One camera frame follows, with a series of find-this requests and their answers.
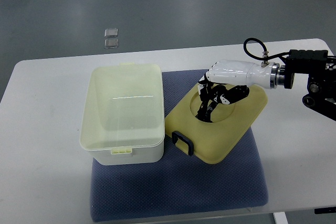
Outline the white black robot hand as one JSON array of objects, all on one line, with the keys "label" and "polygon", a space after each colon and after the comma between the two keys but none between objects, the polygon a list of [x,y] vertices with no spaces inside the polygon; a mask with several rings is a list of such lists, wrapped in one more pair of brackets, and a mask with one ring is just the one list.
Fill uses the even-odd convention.
[{"label": "white black robot hand", "polygon": [[254,84],[265,89],[276,88],[279,71],[280,64],[275,62],[216,62],[197,83],[201,105],[196,118],[203,122],[211,122],[211,113],[218,104],[230,105],[247,98],[249,87]]}]

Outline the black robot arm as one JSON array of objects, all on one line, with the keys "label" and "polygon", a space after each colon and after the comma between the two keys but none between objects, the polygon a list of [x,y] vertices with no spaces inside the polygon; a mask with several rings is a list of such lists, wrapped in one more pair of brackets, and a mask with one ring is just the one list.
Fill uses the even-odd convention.
[{"label": "black robot arm", "polygon": [[277,84],[291,89],[296,73],[307,74],[308,94],[302,103],[332,120],[335,120],[335,56],[327,50],[290,50],[281,56],[284,62],[277,73]]}]

